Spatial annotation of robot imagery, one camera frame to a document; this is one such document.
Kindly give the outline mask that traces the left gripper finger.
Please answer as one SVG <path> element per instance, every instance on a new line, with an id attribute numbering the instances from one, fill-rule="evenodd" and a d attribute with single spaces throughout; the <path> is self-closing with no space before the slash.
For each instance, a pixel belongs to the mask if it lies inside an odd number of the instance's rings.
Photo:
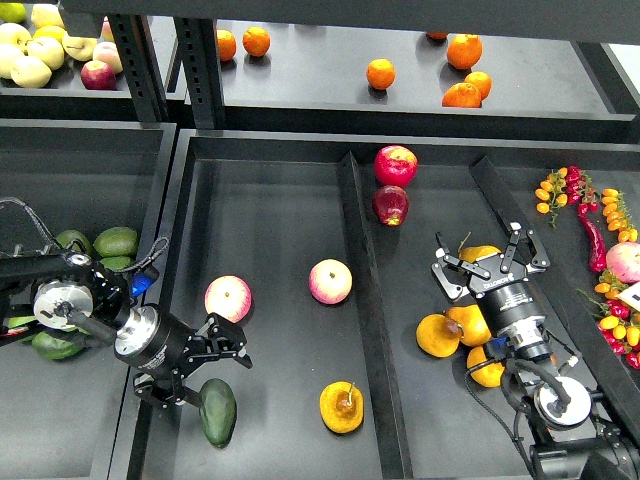
<path id="1" fill-rule="evenodd" d="M 201 407 L 200 394 L 185 385 L 185 376 L 178 369 L 173 369 L 164 379 L 138 373 L 133 378 L 133 387 L 141 400 L 160 409 L 184 404 Z"/>
<path id="2" fill-rule="evenodd" d="M 188 336 L 182 352 L 182 366 L 198 369 L 205 363 L 231 359 L 250 369 L 253 363 L 246 344 L 246 336 L 239 325 L 211 313 L 205 324 Z"/>

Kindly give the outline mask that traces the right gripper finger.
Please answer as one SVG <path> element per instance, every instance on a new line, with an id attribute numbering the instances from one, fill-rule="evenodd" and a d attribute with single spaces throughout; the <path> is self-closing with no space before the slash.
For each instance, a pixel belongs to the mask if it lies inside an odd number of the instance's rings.
<path id="1" fill-rule="evenodd" d="M 518 222 L 507 224 L 509 240 L 502 254 L 501 273 L 515 272 L 521 268 L 528 274 L 541 273 L 550 267 L 550 259 L 536 231 Z"/>
<path id="2" fill-rule="evenodd" d="M 451 301 L 458 301 L 470 293 L 468 284 L 472 278 L 489 280 L 491 273 L 454 255 L 444 242 L 440 232 L 435 233 L 437 248 L 431 271 L 444 294 Z"/>

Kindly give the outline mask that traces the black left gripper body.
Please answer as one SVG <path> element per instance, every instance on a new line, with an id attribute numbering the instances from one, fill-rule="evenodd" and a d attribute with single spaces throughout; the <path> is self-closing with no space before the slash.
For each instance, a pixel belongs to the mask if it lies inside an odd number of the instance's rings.
<path id="1" fill-rule="evenodd" d="M 117 332 L 115 356 L 152 378 L 169 379 L 195 331 L 155 305 L 134 308 Z"/>

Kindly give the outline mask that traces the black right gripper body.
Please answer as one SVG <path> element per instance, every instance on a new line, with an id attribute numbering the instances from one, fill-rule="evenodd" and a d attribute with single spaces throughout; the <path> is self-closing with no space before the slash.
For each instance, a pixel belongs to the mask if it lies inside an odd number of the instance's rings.
<path id="1" fill-rule="evenodd" d="M 526 267 L 516 261 L 504 263 L 494 253 L 472 263 L 483 273 L 469 275 L 467 287 L 494 337 L 510 340 L 538 340 L 538 326 L 546 314 L 528 281 Z"/>

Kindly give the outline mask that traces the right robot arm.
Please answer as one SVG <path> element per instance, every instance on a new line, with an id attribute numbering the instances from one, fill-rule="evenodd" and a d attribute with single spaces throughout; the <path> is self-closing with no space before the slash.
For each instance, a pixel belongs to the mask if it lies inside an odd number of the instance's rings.
<path id="1" fill-rule="evenodd" d="M 512 222 L 501 252 L 466 261 L 436 240 L 431 269 L 452 301 L 473 298 L 491 337 L 484 360 L 467 368 L 472 377 L 502 366 L 498 386 L 514 410 L 505 428 L 534 479 L 636 479 L 639 449 L 602 417 L 604 396 L 570 377 L 570 364 L 556 365 L 545 327 L 542 295 L 530 277 L 550 262 L 533 230 Z"/>

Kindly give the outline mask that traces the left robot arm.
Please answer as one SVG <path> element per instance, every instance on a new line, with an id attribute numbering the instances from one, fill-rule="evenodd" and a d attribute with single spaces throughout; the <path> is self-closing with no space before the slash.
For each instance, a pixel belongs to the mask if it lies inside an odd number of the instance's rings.
<path id="1" fill-rule="evenodd" d="M 22 200 L 4 197 L 1 203 L 20 207 L 44 241 L 32 254 L 17 247 L 1 256 L 1 316 L 34 317 L 16 328 L 2 327 L 3 345 L 41 331 L 84 345 L 81 335 L 87 332 L 136 369 L 136 395 L 159 408 L 201 406 L 199 393 L 185 381 L 206 363 L 232 359 L 251 367 L 244 331 L 226 318 L 211 313 L 193 329 L 157 305 L 138 304 L 156 279 L 153 263 L 167 249 L 167 238 L 158 238 L 141 261 L 113 271 L 92 259 L 81 242 L 61 245 Z"/>

